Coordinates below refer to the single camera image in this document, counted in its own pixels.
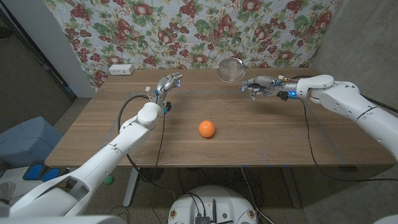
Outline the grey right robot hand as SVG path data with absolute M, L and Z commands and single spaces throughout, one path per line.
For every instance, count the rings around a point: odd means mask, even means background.
M 257 96 L 276 96 L 286 101 L 289 99 L 289 92 L 281 90 L 281 85 L 281 80 L 257 76 L 243 82 L 241 91 L 247 91 L 252 100 L 255 100 Z

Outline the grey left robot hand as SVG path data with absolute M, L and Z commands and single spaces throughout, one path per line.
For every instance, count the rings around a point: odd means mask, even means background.
M 165 100 L 167 93 L 173 88 L 180 87 L 182 77 L 183 75 L 178 72 L 172 73 L 161 78 L 158 82 L 157 87 L 154 90 L 152 102 L 160 106 L 164 113 L 167 113 L 170 110 L 169 106 L 167 105 L 167 101 Z

